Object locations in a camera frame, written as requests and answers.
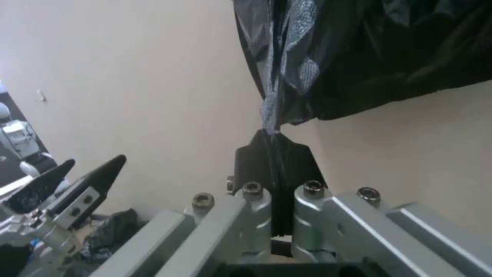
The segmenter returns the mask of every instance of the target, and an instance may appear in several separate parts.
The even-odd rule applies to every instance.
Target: beige wall
[[[4,0],[0,37],[0,78],[56,159],[76,159],[72,178],[128,156],[103,211],[220,195],[260,126],[231,1]],[[374,186],[492,239],[491,84],[282,130],[311,146],[334,191]]]

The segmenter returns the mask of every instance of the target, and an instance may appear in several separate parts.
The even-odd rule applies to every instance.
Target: screw
[[[80,215],[80,209],[79,208],[73,208],[72,212],[70,213],[71,216],[78,216]]]
[[[32,212],[29,213],[29,216],[34,218],[34,217],[40,217],[43,215],[43,212],[40,209],[34,209]]]
[[[234,193],[234,176],[227,177],[225,188],[227,189],[227,194],[232,195]]]
[[[370,187],[363,187],[357,191],[357,195],[366,200],[369,204],[379,203],[381,201],[381,195],[379,191]]]
[[[25,225],[31,227],[31,228],[37,228],[39,225],[41,225],[43,221],[39,217],[33,217],[29,219]]]
[[[195,195],[191,201],[193,208],[211,209],[214,204],[214,196],[206,192]]]
[[[258,182],[247,182],[243,185],[243,197],[246,201],[259,200],[263,197],[263,187]]]
[[[309,180],[303,185],[304,195],[311,199],[320,199],[325,195],[323,185],[316,180]]]
[[[92,202],[93,198],[92,196],[90,195],[87,195],[85,198],[84,198],[84,203],[85,204],[90,204]]]

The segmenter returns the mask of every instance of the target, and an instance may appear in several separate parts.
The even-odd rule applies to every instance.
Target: garbage bag
[[[144,225],[132,208],[111,215],[84,239],[81,260],[88,264],[104,263]]]
[[[492,2],[234,0],[263,127],[335,119],[492,77]]]

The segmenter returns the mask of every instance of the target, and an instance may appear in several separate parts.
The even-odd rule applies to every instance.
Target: machine
[[[9,108],[3,103],[0,103],[0,143],[19,159],[22,172],[31,177],[38,177],[57,165],[49,153],[39,148],[29,122],[12,119]],[[68,181],[63,180],[58,191],[68,185]]]
[[[4,221],[3,243],[43,242],[21,276],[61,273],[80,247],[71,227],[105,199],[124,161],[81,178],[46,208]],[[226,189],[217,198],[195,195],[184,212],[163,210],[91,276],[492,276],[485,242],[421,204],[390,208],[372,187],[333,195],[309,148],[282,134],[260,130],[239,148]],[[287,260],[272,263],[277,256]]]

